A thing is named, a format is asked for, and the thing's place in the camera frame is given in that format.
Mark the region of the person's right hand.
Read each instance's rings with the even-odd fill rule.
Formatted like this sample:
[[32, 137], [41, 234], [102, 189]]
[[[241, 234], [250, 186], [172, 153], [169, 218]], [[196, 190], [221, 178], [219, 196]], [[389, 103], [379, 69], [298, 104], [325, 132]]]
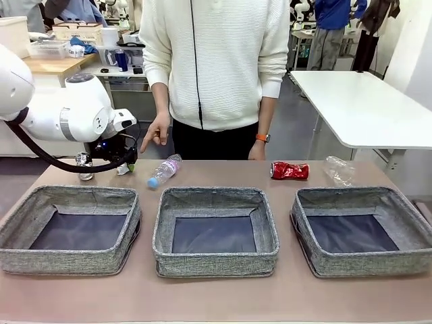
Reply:
[[150, 142], [157, 145], [165, 146], [168, 141], [168, 129], [171, 123], [170, 115], [168, 112], [159, 112], [154, 121], [148, 127], [148, 130], [143, 138], [140, 153], [145, 152]]

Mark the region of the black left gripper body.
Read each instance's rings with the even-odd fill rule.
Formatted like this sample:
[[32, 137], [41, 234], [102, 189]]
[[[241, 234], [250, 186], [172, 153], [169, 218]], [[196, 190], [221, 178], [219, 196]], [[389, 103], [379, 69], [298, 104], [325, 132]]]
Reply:
[[110, 163], [122, 160], [128, 165], [135, 164], [138, 159], [137, 139], [129, 134], [119, 133], [110, 138], [91, 142], [90, 156], [103, 159]]

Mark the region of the person's left hand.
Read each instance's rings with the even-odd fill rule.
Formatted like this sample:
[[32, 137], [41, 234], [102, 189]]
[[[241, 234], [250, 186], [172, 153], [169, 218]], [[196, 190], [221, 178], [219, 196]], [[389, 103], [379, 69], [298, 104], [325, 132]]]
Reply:
[[264, 161], [265, 145], [266, 143], [262, 140], [256, 140], [249, 152], [248, 159], [250, 161]]

